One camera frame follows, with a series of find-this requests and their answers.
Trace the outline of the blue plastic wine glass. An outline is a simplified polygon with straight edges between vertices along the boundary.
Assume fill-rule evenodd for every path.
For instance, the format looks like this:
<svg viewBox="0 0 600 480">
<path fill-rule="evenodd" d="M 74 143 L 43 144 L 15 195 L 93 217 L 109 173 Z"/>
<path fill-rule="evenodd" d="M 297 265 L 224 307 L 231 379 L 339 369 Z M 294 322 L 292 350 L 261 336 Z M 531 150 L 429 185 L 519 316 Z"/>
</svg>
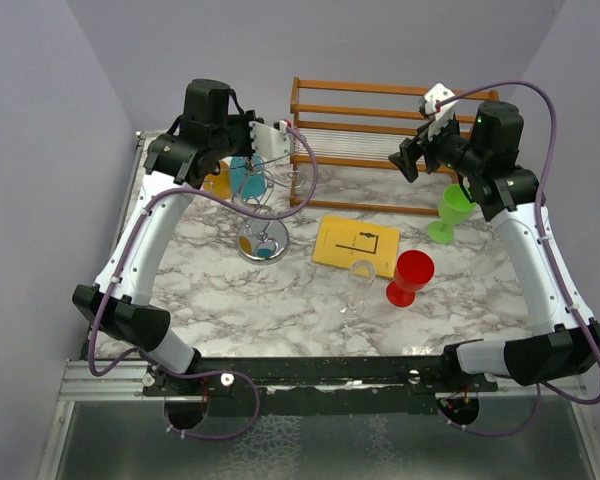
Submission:
<svg viewBox="0 0 600 480">
<path fill-rule="evenodd" d="M 254 156 L 248 163 L 247 157 L 232 157 L 229 164 L 229 181 L 232 196 L 248 200 L 264 195 L 267 187 L 266 180 L 260 171 L 263 170 L 263 160 Z"/>
</svg>

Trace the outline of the orange plastic wine glass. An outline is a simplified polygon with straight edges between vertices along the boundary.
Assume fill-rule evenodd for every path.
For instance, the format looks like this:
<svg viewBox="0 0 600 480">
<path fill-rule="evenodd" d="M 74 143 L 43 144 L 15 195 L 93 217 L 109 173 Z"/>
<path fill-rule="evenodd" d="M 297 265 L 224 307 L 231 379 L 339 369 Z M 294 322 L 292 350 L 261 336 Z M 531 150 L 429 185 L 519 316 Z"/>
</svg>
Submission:
<svg viewBox="0 0 600 480">
<path fill-rule="evenodd" d="M 221 160 L 216 169 L 205 177 L 202 189 L 221 199 L 227 200 L 231 197 L 229 164 L 225 160 Z"/>
</svg>

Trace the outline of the green plastic wine glass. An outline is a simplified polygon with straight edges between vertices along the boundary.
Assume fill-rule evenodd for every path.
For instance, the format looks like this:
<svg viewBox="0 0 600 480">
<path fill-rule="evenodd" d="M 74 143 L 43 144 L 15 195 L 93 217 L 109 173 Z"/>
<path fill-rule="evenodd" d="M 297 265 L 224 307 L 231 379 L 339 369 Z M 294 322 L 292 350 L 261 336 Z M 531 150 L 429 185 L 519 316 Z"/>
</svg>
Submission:
<svg viewBox="0 0 600 480">
<path fill-rule="evenodd" d="M 427 233 L 438 244 L 449 244 L 454 240 L 454 227 L 466 221 L 477 204 L 470 201 L 460 184 L 445 188 L 438 207 L 438 220 L 431 222 Z"/>
</svg>

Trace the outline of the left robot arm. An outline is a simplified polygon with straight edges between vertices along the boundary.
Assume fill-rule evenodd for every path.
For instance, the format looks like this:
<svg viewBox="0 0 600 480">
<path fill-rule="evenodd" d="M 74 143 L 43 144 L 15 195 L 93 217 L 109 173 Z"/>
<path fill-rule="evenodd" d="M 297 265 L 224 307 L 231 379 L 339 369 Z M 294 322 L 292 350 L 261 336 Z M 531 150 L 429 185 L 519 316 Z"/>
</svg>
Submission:
<svg viewBox="0 0 600 480">
<path fill-rule="evenodd" d="M 170 314 L 151 306 L 154 280 L 172 234 L 205 178 L 222 159 L 249 156 L 252 111 L 226 83 L 196 79 L 185 92 L 183 112 L 147 148 L 135 207 L 119 243 L 92 285 L 76 287 L 72 302 L 91 325 L 168 369 L 166 382 L 186 395 L 200 385 L 198 353 L 170 327 Z"/>
</svg>

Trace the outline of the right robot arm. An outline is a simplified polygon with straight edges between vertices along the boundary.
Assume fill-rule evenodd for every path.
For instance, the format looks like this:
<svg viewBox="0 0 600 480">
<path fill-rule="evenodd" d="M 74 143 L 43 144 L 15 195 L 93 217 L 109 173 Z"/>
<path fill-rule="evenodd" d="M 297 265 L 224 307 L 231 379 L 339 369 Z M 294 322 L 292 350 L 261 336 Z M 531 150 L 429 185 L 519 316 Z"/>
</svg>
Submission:
<svg viewBox="0 0 600 480">
<path fill-rule="evenodd" d="M 478 374 L 506 376 L 521 385 L 583 374 L 600 354 L 600 323 L 575 298 L 574 282 L 551 236 L 548 210 L 535 203 L 536 175 L 517 157 L 524 120 L 517 107 L 501 101 L 479 105 L 469 137 L 460 133 L 452 104 L 437 108 L 421 100 L 426 124 L 405 139 L 390 161 L 409 182 L 417 161 L 429 173 L 441 167 L 468 180 L 465 198 L 479 205 L 503 242 L 521 284 L 531 322 L 528 338 L 476 340 L 448 345 L 439 367 L 441 383 L 461 391 Z"/>
</svg>

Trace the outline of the wooden shelf rack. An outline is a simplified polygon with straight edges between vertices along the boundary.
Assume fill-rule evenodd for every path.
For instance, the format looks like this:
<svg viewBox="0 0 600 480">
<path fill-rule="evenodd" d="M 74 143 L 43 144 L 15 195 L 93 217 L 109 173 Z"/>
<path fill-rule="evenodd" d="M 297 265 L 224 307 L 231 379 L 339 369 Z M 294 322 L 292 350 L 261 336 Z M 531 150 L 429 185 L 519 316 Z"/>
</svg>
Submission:
<svg viewBox="0 0 600 480">
<path fill-rule="evenodd" d="M 318 163 L 322 166 L 338 168 L 356 168 L 366 170 L 397 170 L 388 156 L 398 150 L 399 143 L 406 137 L 416 134 L 415 128 L 404 126 L 382 126 L 354 124 L 343 121 L 307 120 L 301 115 L 319 114 L 322 116 L 350 116 L 362 119 L 378 118 L 396 121 L 415 121 L 421 119 L 416 111 L 380 109 L 355 106 L 335 106 L 325 103 L 309 104 L 301 101 L 301 90 L 324 92 L 345 92 L 365 95 L 394 95 L 403 97 L 421 97 L 429 87 L 397 86 L 386 84 L 310 80 L 294 77 L 290 113 L 293 125 L 309 140 Z M 389 205 L 372 203 L 354 203 L 311 199 L 308 206 L 316 208 L 358 210 L 378 213 L 396 213 L 418 216 L 437 216 L 437 208 L 417 207 L 414 205 Z"/>
</svg>

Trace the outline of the red plastic wine glass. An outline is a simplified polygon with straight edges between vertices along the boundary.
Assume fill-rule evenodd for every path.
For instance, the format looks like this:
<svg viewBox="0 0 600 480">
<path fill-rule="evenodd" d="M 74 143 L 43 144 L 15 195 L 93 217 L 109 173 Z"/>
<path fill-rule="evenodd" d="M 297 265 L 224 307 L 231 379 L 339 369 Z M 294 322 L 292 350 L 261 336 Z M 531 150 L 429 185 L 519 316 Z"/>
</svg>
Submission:
<svg viewBox="0 0 600 480">
<path fill-rule="evenodd" d="M 400 308 L 412 305 L 416 293 L 433 278 L 435 264 L 431 257 L 420 250 L 408 250 L 397 259 L 394 278 L 386 288 L 388 301 Z"/>
</svg>

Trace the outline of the clear small glass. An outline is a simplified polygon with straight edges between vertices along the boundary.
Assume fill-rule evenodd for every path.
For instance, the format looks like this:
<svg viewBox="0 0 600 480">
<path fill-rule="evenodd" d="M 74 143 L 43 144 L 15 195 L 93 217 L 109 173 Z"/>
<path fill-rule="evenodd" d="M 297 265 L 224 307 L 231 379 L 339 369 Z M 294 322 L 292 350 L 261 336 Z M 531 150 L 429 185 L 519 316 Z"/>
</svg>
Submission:
<svg viewBox="0 0 600 480">
<path fill-rule="evenodd" d="M 448 284 L 448 290 L 452 296 L 462 301 L 470 301 L 474 298 L 475 287 L 471 271 L 454 275 Z"/>
</svg>

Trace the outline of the yellow book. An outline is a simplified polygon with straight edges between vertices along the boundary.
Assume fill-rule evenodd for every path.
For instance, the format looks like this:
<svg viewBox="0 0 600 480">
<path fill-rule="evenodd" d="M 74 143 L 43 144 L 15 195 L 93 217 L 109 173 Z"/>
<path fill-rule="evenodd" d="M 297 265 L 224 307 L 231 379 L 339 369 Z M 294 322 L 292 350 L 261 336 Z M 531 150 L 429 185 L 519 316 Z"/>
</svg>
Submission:
<svg viewBox="0 0 600 480">
<path fill-rule="evenodd" d="M 392 278 L 400 232 L 388 226 L 325 215 L 318 230 L 312 260 L 348 269 L 358 260 L 371 262 L 376 275 Z"/>
</svg>

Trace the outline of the clear champagne flute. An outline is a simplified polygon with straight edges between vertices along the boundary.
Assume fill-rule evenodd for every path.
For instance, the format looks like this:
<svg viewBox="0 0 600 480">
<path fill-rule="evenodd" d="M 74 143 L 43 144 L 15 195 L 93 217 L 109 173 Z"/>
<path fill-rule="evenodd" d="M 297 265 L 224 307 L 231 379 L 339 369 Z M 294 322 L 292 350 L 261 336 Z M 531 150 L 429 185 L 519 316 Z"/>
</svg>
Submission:
<svg viewBox="0 0 600 480">
<path fill-rule="evenodd" d="M 376 278 L 376 269 L 368 260 L 355 261 L 348 274 L 348 287 L 339 307 L 347 319 L 360 318 L 365 310 L 365 298 Z"/>
</svg>

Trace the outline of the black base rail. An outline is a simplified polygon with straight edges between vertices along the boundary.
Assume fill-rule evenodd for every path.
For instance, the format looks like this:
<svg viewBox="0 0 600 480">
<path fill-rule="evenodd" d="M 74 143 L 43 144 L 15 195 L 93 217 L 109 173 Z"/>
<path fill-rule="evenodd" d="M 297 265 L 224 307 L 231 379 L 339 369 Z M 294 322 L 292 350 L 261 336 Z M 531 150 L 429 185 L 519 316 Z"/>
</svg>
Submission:
<svg viewBox="0 0 600 480">
<path fill-rule="evenodd" d="M 437 355 L 207 357 L 197 370 L 202 376 L 192 380 L 156 372 L 143 394 L 219 417 L 433 415 L 439 397 L 460 399 L 497 389 L 483 375 L 463 387 L 444 383 Z"/>
</svg>

